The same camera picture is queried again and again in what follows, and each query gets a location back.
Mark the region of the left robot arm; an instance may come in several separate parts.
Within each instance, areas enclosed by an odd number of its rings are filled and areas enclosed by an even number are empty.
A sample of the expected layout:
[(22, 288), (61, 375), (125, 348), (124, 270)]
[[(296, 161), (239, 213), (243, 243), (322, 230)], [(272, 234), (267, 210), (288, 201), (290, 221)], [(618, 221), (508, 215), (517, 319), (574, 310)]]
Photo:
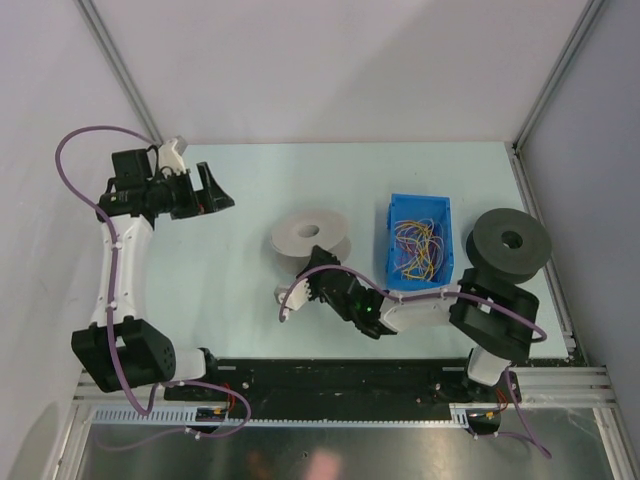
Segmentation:
[(186, 380), (191, 393), (207, 400), (221, 387), (208, 349), (176, 349), (146, 315), (147, 251), (156, 219), (187, 219), (235, 204), (205, 162), (197, 165), (202, 187), (194, 188), (184, 150), (182, 139), (174, 138), (156, 148), (155, 163), (145, 149), (112, 156), (114, 175), (98, 202), (104, 245), (99, 295), (88, 328), (71, 339), (74, 354), (106, 393), (121, 388), (113, 353), (132, 388)]

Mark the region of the white cable spool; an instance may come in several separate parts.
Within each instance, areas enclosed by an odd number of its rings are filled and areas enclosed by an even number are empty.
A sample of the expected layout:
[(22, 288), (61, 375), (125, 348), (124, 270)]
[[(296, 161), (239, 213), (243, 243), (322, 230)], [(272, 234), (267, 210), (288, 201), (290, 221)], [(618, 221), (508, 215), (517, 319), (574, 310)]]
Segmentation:
[(347, 219), (332, 210), (305, 210), (281, 219), (271, 230), (270, 243), (276, 262), (296, 275), (308, 264), (312, 248), (320, 246), (345, 261), (351, 252)]

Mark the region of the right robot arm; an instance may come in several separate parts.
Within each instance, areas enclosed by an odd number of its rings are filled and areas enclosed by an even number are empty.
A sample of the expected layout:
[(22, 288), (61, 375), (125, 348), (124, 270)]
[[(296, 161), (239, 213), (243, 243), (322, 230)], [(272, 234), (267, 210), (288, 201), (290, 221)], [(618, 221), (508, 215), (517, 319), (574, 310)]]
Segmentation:
[(440, 326), (464, 334), (474, 347), (461, 388), (473, 401), (486, 400), (503, 372), (513, 363), (527, 361), (531, 346), (547, 339), (536, 325), (538, 298), (477, 268), (465, 270), (455, 284), (402, 293), (382, 289), (315, 246), (297, 278), (307, 289), (307, 300), (327, 304), (372, 339)]

